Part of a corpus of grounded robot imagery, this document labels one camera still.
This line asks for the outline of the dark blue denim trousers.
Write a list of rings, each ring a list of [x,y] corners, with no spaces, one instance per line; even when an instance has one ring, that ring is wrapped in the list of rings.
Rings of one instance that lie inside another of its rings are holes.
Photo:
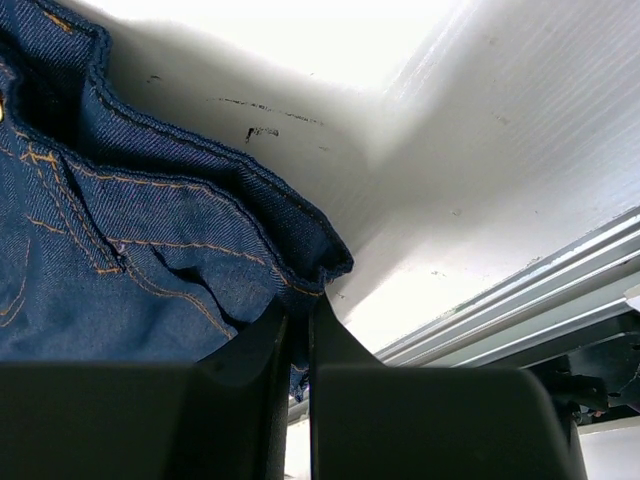
[[[2,359],[197,361],[277,301],[300,398],[349,250],[251,156],[122,102],[110,50],[56,2],[1,5]]]

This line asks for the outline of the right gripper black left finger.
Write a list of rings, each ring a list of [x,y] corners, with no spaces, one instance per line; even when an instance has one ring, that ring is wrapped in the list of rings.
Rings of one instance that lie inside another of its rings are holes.
[[[289,319],[278,302],[196,363],[5,363],[5,479],[279,479]]]

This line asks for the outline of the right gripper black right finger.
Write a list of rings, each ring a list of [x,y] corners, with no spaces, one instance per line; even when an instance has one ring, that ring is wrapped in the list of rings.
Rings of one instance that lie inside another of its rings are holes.
[[[390,367],[321,299],[309,320],[315,479],[582,479],[574,428],[529,372]]]

